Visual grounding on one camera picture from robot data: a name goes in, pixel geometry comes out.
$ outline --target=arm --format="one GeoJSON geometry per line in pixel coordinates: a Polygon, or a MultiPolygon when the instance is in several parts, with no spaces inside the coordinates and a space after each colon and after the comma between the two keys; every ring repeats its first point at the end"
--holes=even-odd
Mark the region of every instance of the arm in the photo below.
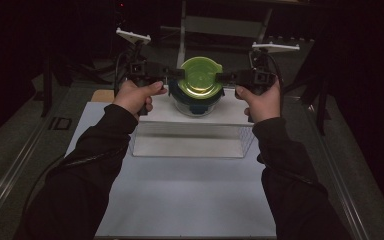
{"type": "Polygon", "coordinates": [[[250,106],[245,114],[256,122],[253,133],[261,151],[257,160],[266,164],[261,182],[278,239],[351,239],[318,183],[304,145],[292,141],[286,132],[286,122],[280,117],[278,82],[261,96],[243,88],[237,92],[250,106]]]}
{"type": "Polygon", "coordinates": [[[14,239],[93,239],[108,205],[138,123],[136,114],[150,96],[163,94],[162,83],[137,88],[125,82],[105,115],[79,138],[75,150],[52,169],[30,204],[14,239]]]}

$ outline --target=hand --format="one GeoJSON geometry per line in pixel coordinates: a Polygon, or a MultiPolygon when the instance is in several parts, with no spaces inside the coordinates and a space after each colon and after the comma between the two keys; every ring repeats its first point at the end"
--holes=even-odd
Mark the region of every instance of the hand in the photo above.
{"type": "Polygon", "coordinates": [[[260,96],[241,86],[236,86],[236,92],[240,99],[248,103],[249,107],[245,109],[244,113],[247,116],[251,114],[255,123],[269,118],[280,117],[280,85],[278,79],[269,90],[260,96]]]}
{"type": "Polygon", "coordinates": [[[146,110],[152,111],[151,96],[165,94],[167,89],[161,89],[163,82],[155,82],[149,86],[137,87],[131,80],[125,81],[120,88],[113,104],[129,111],[137,120],[138,112],[146,104],[146,110]]]}

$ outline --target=green container lid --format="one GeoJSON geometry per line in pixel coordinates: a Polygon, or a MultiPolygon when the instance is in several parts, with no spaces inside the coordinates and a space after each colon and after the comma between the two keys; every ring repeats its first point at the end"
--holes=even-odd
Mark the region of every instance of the green container lid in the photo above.
{"type": "Polygon", "coordinates": [[[191,58],[181,68],[185,70],[185,79],[179,81],[179,88],[191,98],[207,99],[223,88],[223,84],[215,81],[216,73],[223,72],[223,68],[209,58],[191,58]]]}

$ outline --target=person's left hand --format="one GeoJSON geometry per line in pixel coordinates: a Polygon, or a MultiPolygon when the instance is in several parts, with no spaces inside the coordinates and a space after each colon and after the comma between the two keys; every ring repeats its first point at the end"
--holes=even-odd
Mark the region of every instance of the person's left hand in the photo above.
{"type": "Polygon", "coordinates": [[[165,94],[167,89],[161,89],[163,82],[155,82],[149,86],[137,87],[131,80],[125,81],[120,88],[113,104],[129,111],[137,120],[138,112],[146,103],[146,110],[152,111],[151,96],[165,94]]]}

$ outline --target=black sleeve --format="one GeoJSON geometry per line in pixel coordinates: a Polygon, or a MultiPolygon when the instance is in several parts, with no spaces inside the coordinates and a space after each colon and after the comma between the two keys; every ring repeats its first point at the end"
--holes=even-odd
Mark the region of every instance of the black sleeve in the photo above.
{"type": "Polygon", "coordinates": [[[266,164],[261,182],[278,239],[351,239],[318,183],[304,145],[289,138],[285,124],[272,118],[253,128],[261,151],[258,161],[266,164]]]}
{"type": "Polygon", "coordinates": [[[127,110],[107,106],[98,124],[48,173],[14,239],[93,239],[136,125],[127,110]]]}

